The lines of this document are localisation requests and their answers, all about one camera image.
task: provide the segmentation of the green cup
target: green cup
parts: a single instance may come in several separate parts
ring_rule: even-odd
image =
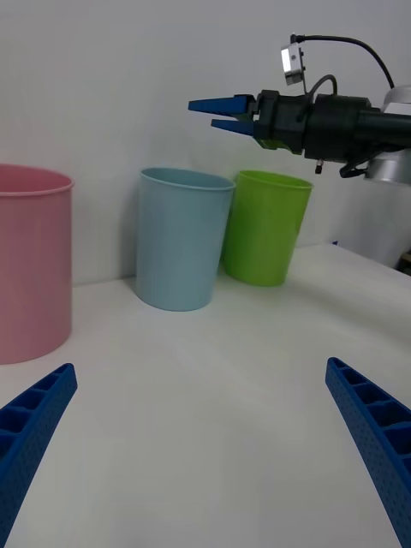
[[[284,282],[313,185],[266,171],[241,171],[227,228],[227,274],[252,285]]]

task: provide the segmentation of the pink cup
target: pink cup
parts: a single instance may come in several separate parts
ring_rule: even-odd
[[[59,173],[0,164],[0,364],[71,332],[71,188]]]

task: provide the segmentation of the plastic cup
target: plastic cup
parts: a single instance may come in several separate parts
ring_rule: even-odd
[[[284,282],[312,188],[277,173],[239,173],[223,254],[230,276],[252,285]]]
[[[211,300],[234,183],[189,170],[141,172],[136,293],[164,310]]]
[[[71,188],[54,171],[0,164],[0,364],[71,332]]]

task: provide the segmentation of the black cable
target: black cable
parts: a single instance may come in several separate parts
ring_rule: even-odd
[[[365,175],[367,168],[359,169],[357,166],[373,160],[381,152],[397,152],[401,151],[400,146],[385,145],[384,143],[370,145],[366,150],[358,153],[340,169],[340,176],[342,179],[349,179],[351,177],[357,177],[359,175]]]
[[[332,82],[333,95],[337,95],[338,93],[337,78],[333,74],[326,74],[325,76],[320,78],[317,83],[313,85],[313,87],[310,89],[308,93],[306,93],[304,105],[302,105],[301,110],[296,117],[297,122],[302,122],[302,119],[304,118],[304,115],[307,112],[307,108],[309,107],[311,101],[313,100],[314,93],[328,80]]]
[[[311,34],[309,36],[304,36],[304,34],[293,34],[291,37],[291,42],[296,42],[297,44],[300,44],[301,42],[308,42],[311,41],[324,41],[324,42],[345,42],[347,44],[354,44],[358,45],[361,48],[364,48],[364,50],[368,51],[368,53],[371,53],[371,55],[374,57],[374,59],[377,61],[380,68],[383,70],[388,83],[390,84],[390,88],[392,89],[395,87],[394,81],[391,78],[391,74],[389,73],[387,67],[385,66],[384,61],[381,59],[379,54],[374,51],[372,47],[370,47],[365,42],[361,42],[361,40],[357,40],[354,38],[346,38],[345,36],[323,36],[321,34]]]

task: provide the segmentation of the table surface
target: table surface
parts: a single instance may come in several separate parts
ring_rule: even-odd
[[[411,278],[329,245],[281,288],[220,276],[191,313],[75,289],[67,343],[0,367],[4,403],[67,361],[79,381],[8,548],[399,546],[325,366],[411,407],[410,319]]]

